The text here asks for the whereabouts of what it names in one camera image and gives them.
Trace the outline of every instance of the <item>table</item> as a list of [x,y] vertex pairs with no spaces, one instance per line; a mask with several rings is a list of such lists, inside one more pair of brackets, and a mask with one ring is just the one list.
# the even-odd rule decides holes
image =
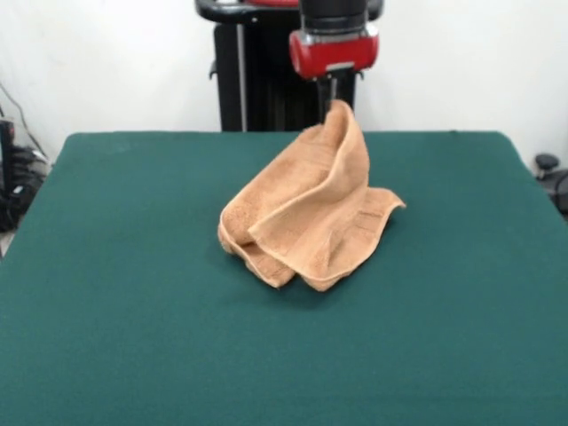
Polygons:
[[217,242],[293,137],[71,137],[0,267],[0,424],[564,424],[568,231],[511,143],[367,134],[408,208],[319,294]]

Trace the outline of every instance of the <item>black cable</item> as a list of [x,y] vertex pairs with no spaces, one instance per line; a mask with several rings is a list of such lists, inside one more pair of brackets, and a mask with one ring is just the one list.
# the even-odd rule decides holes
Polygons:
[[8,100],[10,100],[10,102],[12,102],[14,104],[14,106],[16,108],[18,108],[18,111],[20,112],[20,119],[21,119],[21,124],[22,126],[24,126],[24,129],[26,130],[26,133],[29,135],[29,138],[32,139],[32,142],[34,143],[35,147],[37,148],[37,150],[42,153],[42,155],[47,158],[47,154],[45,153],[45,151],[43,150],[43,148],[41,147],[41,145],[39,145],[39,142],[37,141],[37,139],[34,137],[34,135],[32,134],[32,132],[29,130],[28,127],[28,122],[26,122],[26,116],[24,115],[24,110],[21,107],[21,105],[16,101],[16,99],[14,99],[12,97],[12,95],[10,94],[10,92],[4,87],[3,83],[0,82],[0,91],[2,91],[4,93],[4,95],[8,98]]

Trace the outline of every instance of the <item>towel fold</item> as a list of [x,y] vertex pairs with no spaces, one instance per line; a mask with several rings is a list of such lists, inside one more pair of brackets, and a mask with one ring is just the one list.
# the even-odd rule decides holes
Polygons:
[[391,212],[405,207],[368,187],[369,166],[351,108],[333,101],[323,125],[302,132],[223,209],[223,249],[274,288],[298,273],[328,290],[373,254]]

